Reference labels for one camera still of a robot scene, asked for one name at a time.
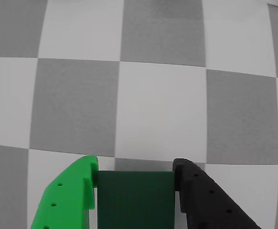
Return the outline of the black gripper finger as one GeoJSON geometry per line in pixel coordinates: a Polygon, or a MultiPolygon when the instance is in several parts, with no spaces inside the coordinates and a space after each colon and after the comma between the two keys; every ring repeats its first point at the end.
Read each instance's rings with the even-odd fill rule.
{"type": "Polygon", "coordinates": [[[258,229],[254,220],[197,164],[173,161],[175,191],[189,229],[258,229]]]}

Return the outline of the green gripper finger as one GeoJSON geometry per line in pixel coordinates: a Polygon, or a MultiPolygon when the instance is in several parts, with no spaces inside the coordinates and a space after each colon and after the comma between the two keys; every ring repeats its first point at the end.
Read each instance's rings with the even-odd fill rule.
{"type": "Polygon", "coordinates": [[[83,156],[61,172],[46,188],[32,229],[88,229],[95,208],[98,159],[83,156]]]}

